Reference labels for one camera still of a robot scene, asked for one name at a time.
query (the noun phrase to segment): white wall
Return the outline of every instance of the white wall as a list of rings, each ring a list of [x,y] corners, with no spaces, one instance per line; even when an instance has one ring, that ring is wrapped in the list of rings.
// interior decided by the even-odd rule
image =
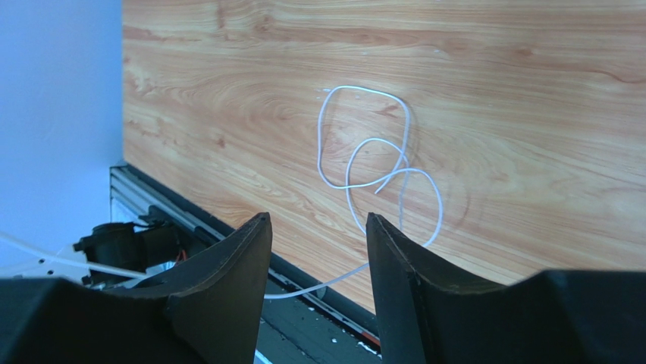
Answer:
[[[0,0],[0,230],[56,251],[109,221],[121,101],[120,1]]]

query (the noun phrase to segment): wooden surface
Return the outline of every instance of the wooden surface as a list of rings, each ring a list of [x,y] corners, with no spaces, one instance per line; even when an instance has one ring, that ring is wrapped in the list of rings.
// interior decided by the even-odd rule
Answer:
[[[414,113],[409,156],[443,194],[431,248],[505,284],[546,267],[646,267],[646,0],[124,0],[126,160],[234,227],[269,211],[274,251],[322,281],[366,260],[316,171],[324,89]],[[392,101],[343,91],[324,169],[366,137],[400,143]],[[392,169],[370,145],[353,182]],[[396,221],[398,185],[354,193]],[[428,239],[424,177],[404,232]],[[334,288],[373,310],[367,271]]]

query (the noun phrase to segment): wooden table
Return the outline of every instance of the wooden table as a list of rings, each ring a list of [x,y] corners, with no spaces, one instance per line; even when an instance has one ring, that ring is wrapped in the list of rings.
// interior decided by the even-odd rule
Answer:
[[[366,261],[343,191],[316,171],[325,89],[413,110],[409,157],[437,181],[431,250],[505,284],[548,267],[646,267],[645,0],[125,0],[126,160],[237,227],[269,211],[274,251],[326,281]],[[342,91],[324,170],[343,182],[403,113]],[[369,145],[355,183],[392,169]],[[398,177],[356,191],[397,220]],[[413,176],[404,232],[437,219]],[[334,286],[374,310],[369,274]]]

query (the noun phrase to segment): white cable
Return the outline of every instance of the white cable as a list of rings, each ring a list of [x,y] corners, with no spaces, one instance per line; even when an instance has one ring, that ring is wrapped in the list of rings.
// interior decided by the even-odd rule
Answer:
[[[401,148],[396,146],[391,141],[385,140],[385,139],[382,139],[382,138],[368,138],[368,139],[362,141],[354,149],[354,152],[350,156],[350,160],[348,161],[348,165],[346,167],[345,184],[343,186],[338,186],[336,184],[331,183],[330,180],[328,180],[328,178],[325,177],[325,173],[323,173],[323,169],[321,167],[321,160],[322,160],[322,156],[323,156],[323,142],[322,142],[322,132],[321,132],[321,130],[322,130],[322,126],[323,126],[323,120],[325,118],[325,110],[328,108],[328,103],[330,102],[330,99],[332,98],[333,94],[336,91],[340,90],[340,89],[358,89],[358,90],[361,90],[361,91],[366,91],[367,93],[374,93],[374,94],[377,94],[377,95],[386,96],[388,98],[391,98],[391,99],[397,101],[402,106],[402,108],[404,110],[404,114],[406,116],[406,120],[405,120],[405,124],[404,124],[404,134],[403,134],[403,138],[402,138],[402,146],[401,146]],[[347,198],[347,201],[348,201],[348,207],[350,208],[350,213],[352,214],[352,217],[354,218],[356,226],[358,226],[359,229],[364,234],[365,234],[365,228],[363,227],[361,222],[359,222],[359,218],[356,216],[356,211],[354,209],[354,205],[352,204],[352,198],[350,197],[350,190],[352,188],[368,187],[368,186],[372,186],[374,184],[378,184],[378,183],[383,181],[381,186],[375,191],[375,194],[377,194],[377,193],[379,193],[379,191],[381,191],[381,189],[386,187],[386,185],[388,184],[388,182],[390,182],[390,179],[392,177],[394,177],[395,175],[400,174],[400,173],[405,173],[406,175],[404,176],[404,182],[403,182],[402,189],[400,191],[400,195],[399,195],[399,199],[398,199],[398,204],[399,204],[399,226],[400,226],[400,230],[402,230],[403,229],[403,194],[404,194],[404,191],[406,190],[406,185],[408,184],[408,178],[409,178],[410,172],[421,173],[424,176],[426,176],[428,178],[428,180],[431,182],[431,185],[433,186],[433,189],[435,190],[435,195],[437,196],[437,224],[435,225],[435,231],[433,231],[433,234],[431,235],[431,238],[428,239],[428,241],[426,241],[426,243],[422,244],[422,246],[426,247],[426,246],[431,245],[433,243],[433,241],[435,241],[435,238],[437,238],[437,235],[440,233],[440,229],[442,228],[442,218],[444,216],[444,207],[442,205],[442,197],[440,195],[440,190],[437,188],[437,185],[435,184],[435,181],[433,180],[433,178],[431,178],[431,176],[428,175],[428,173],[426,173],[425,171],[423,171],[421,169],[411,168],[410,167],[410,163],[408,161],[408,158],[406,157],[406,144],[408,143],[409,129],[410,129],[410,110],[408,109],[408,106],[406,106],[406,103],[404,101],[402,101],[400,98],[398,98],[396,96],[393,96],[393,95],[391,95],[389,93],[383,93],[382,91],[376,91],[376,90],[373,90],[373,89],[366,89],[365,87],[361,87],[361,86],[342,85],[342,86],[334,87],[330,91],[330,93],[328,94],[328,97],[326,97],[325,100],[323,101],[323,105],[321,106],[321,111],[318,113],[318,126],[317,126],[318,156],[317,156],[316,165],[317,165],[317,168],[318,168],[318,175],[321,176],[321,179],[329,187],[332,187],[332,188],[337,189],[337,190],[345,190],[346,191],[346,198]],[[359,150],[365,144],[370,143],[370,142],[386,143],[387,145],[392,146],[393,148],[395,148],[399,152],[400,157],[397,159],[397,163],[393,167],[393,170],[392,170],[391,173],[386,174],[385,176],[380,177],[380,178],[378,178],[378,179],[376,179],[376,180],[374,180],[372,182],[368,182],[368,183],[365,183],[365,184],[352,184],[351,185],[350,184],[350,169],[352,168],[352,163],[354,162],[354,158],[356,157],[357,153],[359,153]],[[401,165],[402,161],[404,161],[404,163],[406,163],[406,167],[398,169],[399,166]],[[327,286],[330,286],[332,284],[335,284],[338,281],[342,281],[343,279],[346,279],[349,276],[360,272],[361,270],[365,269],[366,267],[368,267],[368,263],[365,263],[364,265],[361,265],[360,267],[355,268],[352,271],[349,271],[346,274],[341,275],[340,277],[337,277],[337,278],[335,278],[335,279],[333,279],[331,281],[321,283],[321,284],[317,284],[314,287],[306,288],[306,289],[303,289],[303,290],[297,290],[297,291],[289,292],[289,293],[283,293],[283,294],[266,294],[265,299],[266,300],[280,300],[280,299],[283,299],[283,298],[290,298],[290,297],[300,296],[301,294],[309,293],[309,292],[312,292],[314,290],[319,290],[319,289],[321,289],[323,287],[327,287]]]
[[[33,254],[39,258],[51,260],[52,262],[72,265],[74,267],[79,267],[79,268],[92,269],[93,271],[102,271],[104,273],[109,273],[111,275],[120,275],[122,277],[138,278],[138,279],[148,278],[148,275],[138,271],[129,271],[127,269],[115,268],[109,265],[103,265],[103,264],[91,263],[91,262],[77,262],[76,260],[61,258],[60,256],[56,256],[53,253],[50,253],[40,248],[37,248],[35,246],[32,246],[28,242],[18,239],[17,237],[14,237],[10,234],[7,234],[4,231],[0,231],[0,239],[3,239],[9,245],[13,246],[14,248],[20,249],[25,253]]]

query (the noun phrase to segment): white string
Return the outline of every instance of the white string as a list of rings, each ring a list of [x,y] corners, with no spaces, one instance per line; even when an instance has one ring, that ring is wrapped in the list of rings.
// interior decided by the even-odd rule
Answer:
[[[13,246],[14,248],[20,249],[25,253],[35,255],[39,258],[48,259],[48,260],[51,260],[52,262],[67,264],[73,267],[92,269],[93,271],[102,271],[103,273],[109,273],[111,275],[119,275],[122,277],[137,278],[137,279],[148,278],[148,275],[138,271],[129,271],[127,269],[115,268],[109,265],[103,265],[99,263],[77,262],[76,260],[73,260],[73,259],[62,258],[46,250],[32,246],[28,242],[18,239],[17,237],[14,237],[10,234],[7,234],[4,231],[0,231],[0,239],[3,239],[9,245]]]
[[[323,142],[322,142],[322,132],[321,132],[321,130],[323,128],[323,120],[325,119],[325,110],[328,108],[328,103],[330,102],[330,99],[332,98],[333,94],[336,91],[340,90],[340,89],[358,89],[358,90],[361,90],[361,91],[366,91],[367,93],[374,93],[374,94],[377,94],[377,95],[386,96],[386,97],[388,97],[390,99],[393,99],[393,100],[397,101],[402,106],[402,108],[404,110],[404,114],[406,116],[406,120],[405,120],[405,124],[404,124],[404,134],[403,134],[403,138],[402,138],[402,146],[401,146],[401,148],[399,146],[396,146],[391,141],[386,140],[386,139],[382,139],[382,138],[368,138],[368,139],[362,141],[354,149],[354,152],[350,156],[350,160],[348,161],[348,165],[346,167],[345,184],[343,186],[331,183],[330,180],[328,180],[328,178],[325,177],[325,173],[323,173],[323,169],[321,167],[321,160],[322,160],[322,156],[323,156]],[[400,98],[398,98],[396,96],[393,96],[393,95],[391,95],[389,93],[383,93],[382,91],[377,91],[377,90],[374,90],[374,89],[366,89],[365,87],[361,87],[361,86],[342,85],[342,86],[334,87],[330,91],[330,93],[328,94],[328,97],[326,97],[325,100],[323,101],[323,105],[321,106],[321,111],[318,113],[318,126],[317,126],[318,156],[317,156],[316,166],[318,168],[318,175],[321,176],[321,179],[329,187],[332,187],[332,188],[334,188],[336,190],[345,190],[346,191],[346,198],[347,198],[347,202],[348,202],[348,207],[350,208],[350,213],[352,214],[352,217],[354,218],[354,222],[356,223],[356,226],[358,226],[359,229],[361,230],[361,232],[363,232],[364,234],[365,234],[365,228],[363,227],[361,222],[359,222],[359,218],[356,215],[356,211],[355,211],[354,205],[352,203],[352,198],[350,196],[350,190],[352,188],[361,188],[361,187],[372,186],[374,184],[378,184],[378,183],[383,181],[381,186],[375,191],[375,194],[377,194],[377,193],[379,193],[379,191],[381,191],[381,189],[386,187],[386,185],[390,182],[390,179],[392,177],[396,176],[397,174],[404,173],[405,174],[404,182],[403,182],[402,189],[400,191],[399,198],[398,198],[399,226],[400,226],[400,230],[402,230],[403,229],[403,194],[404,194],[404,191],[406,190],[406,185],[408,184],[408,178],[409,178],[411,172],[423,174],[426,178],[428,178],[428,181],[431,182],[431,185],[433,186],[433,189],[435,190],[435,195],[437,196],[437,224],[435,225],[435,231],[433,231],[433,234],[431,235],[431,238],[428,239],[426,241],[426,243],[422,244],[422,246],[426,247],[426,246],[431,245],[433,243],[433,241],[435,241],[435,239],[437,238],[437,235],[440,233],[440,229],[442,228],[442,218],[443,218],[443,215],[444,215],[444,207],[442,206],[442,197],[440,195],[440,190],[437,188],[437,185],[435,184],[435,181],[433,180],[433,178],[431,178],[431,176],[429,176],[428,173],[426,173],[425,171],[423,171],[421,169],[411,168],[410,167],[410,163],[408,161],[408,158],[406,157],[406,144],[408,143],[409,130],[410,130],[410,110],[408,109],[408,106],[406,106],[406,103],[404,101],[402,101]],[[395,164],[395,166],[393,167],[393,170],[389,174],[386,174],[383,177],[380,177],[380,178],[378,178],[378,179],[376,179],[376,180],[374,180],[372,182],[368,182],[368,183],[365,183],[365,184],[350,184],[350,169],[352,168],[352,163],[354,162],[354,158],[356,157],[357,153],[359,153],[359,150],[361,150],[361,148],[365,144],[370,143],[370,142],[386,143],[387,145],[392,146],[393,148],[395,148],[399,152],[400,157],[397,159],[397,163]],[[404,162],[406,164],[405,168],[399,168],[399,166],[401,165],[401,162]],[[290,298],[290,297],[300,296],[301,294],[309,293],[309,292],[312,292],[314,290],[319,290],[321,288],[324,288],[324,287],[330,286],[332,284],[335,284],[338,281],[342,281],[343,279],[346,279],[349,276],[360,272],[361,270],[365,269],[366,267],[368,267],[368,263],[365,263],[364,265],[361,265],[360,267],[355,268],[352,271],[349,271],[346,274],[341,275],[340,277],[337,277],[337,278],[335,278],[335,279],[333,279],[331,281],[321,283],[321,284],[317,284],[317,285],[315,285],[313,287],[306,288],[306,289],[303,289],[303,290],[297,290],[297,291],[294,291],[294,292],[283,293],[283,294],[266,294],[265,299],[266,300],[280,300],[280,299],[283,299],[283,298]]]

